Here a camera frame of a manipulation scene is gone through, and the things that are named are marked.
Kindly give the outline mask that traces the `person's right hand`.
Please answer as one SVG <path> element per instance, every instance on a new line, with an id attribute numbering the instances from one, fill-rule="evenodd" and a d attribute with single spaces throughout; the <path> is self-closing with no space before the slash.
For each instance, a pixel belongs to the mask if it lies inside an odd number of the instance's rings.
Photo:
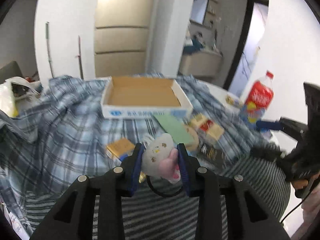
<path id="1" fill-rule="evenodd" d="M 295 190 L 300 190 L 307 187 L 308 183 L 309 183 L 308 180 L 302 179 L 302 180 L 293 181 L 291 184 Z"/>

